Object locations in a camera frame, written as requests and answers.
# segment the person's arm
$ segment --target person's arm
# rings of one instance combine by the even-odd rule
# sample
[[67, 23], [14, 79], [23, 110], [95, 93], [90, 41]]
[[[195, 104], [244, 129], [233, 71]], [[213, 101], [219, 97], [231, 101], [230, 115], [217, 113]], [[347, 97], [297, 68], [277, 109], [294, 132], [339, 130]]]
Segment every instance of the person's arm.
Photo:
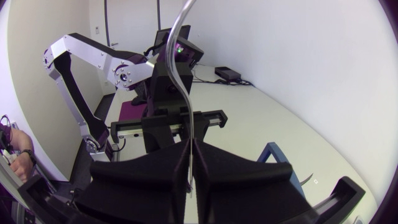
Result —
[[[11, 128], [11, 141], [13, 149], [16, 151], [23, 151], [25, 149], [34, 152], [32, 140], [25, 132]], [[33, 168], [33, 162], [30, 159], [29, 153], [23, 152], [15, 161], [10, 165], [12, 171], [21, 179], [26, 182], [30, 177]]]

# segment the hand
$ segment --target hand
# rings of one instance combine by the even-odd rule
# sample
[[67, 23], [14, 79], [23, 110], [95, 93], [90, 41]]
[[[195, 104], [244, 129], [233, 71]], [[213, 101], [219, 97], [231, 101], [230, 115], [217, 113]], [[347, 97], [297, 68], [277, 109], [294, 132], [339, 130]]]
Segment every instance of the hand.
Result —
[[10, 168], [25, 183], [32, 172], [33, 162], [28, 153], [24, 152], [15, 159]]

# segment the door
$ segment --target door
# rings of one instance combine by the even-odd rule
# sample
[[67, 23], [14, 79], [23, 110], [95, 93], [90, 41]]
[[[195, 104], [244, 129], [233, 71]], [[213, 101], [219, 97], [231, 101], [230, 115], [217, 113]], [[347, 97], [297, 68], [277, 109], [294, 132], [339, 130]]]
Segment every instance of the door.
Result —
[[[156, 0], [107, 0], [109, 42], [116, 50], [142, 54], [155, 42]], [[162, 29], [173, 26], [182, 0], [160, 1]]]

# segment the wall socket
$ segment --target wall socket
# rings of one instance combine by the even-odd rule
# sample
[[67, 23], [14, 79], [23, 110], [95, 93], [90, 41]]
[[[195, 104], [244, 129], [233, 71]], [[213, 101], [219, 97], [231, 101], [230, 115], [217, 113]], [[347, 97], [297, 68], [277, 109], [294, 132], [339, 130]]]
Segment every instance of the wall socket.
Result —
[[11, 123], [11, 127], [14, 128], [14, 129], [19, 129], [16, 122], [12, 122]]

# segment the silver robotic arm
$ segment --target silver robotic arm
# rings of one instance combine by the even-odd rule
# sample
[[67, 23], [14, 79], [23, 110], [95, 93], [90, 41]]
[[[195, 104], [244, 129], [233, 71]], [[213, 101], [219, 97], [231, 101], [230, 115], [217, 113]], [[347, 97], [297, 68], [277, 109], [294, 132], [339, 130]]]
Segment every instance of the silver robotic arm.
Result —
[[52, 44], [43, 56], [47, 73], [57, 82], [60, 92], [80, 126], [87, 150], [94, 160], [110, 161], [109, 131], [90, 111], [70, 71], [70, 54], [101, 69], [106, 79], [118, 88], [133, 90], [152, 76], [154, 64], [140, 54], [113, 50], [80, 34], [69, 34]]

